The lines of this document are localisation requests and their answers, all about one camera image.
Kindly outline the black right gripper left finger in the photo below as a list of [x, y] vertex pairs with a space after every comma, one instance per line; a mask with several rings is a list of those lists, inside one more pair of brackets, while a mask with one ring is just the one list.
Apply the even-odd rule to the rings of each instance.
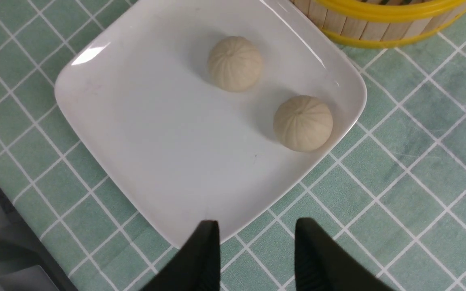
[[142, 291], [219, 291], [220, 231], [218, 221], [203, 220], [179, 252]]

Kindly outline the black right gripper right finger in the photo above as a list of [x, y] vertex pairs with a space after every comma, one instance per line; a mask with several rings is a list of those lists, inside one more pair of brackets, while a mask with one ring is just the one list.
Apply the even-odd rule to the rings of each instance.
[[391, 291], [310, 217], [295, 227], [294, 274], [297, 291]]

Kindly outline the grey robot base part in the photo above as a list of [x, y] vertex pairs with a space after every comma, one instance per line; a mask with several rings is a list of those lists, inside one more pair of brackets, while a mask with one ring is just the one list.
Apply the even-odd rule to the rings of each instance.
[[0, 188], [0, 291], [75, 290]]

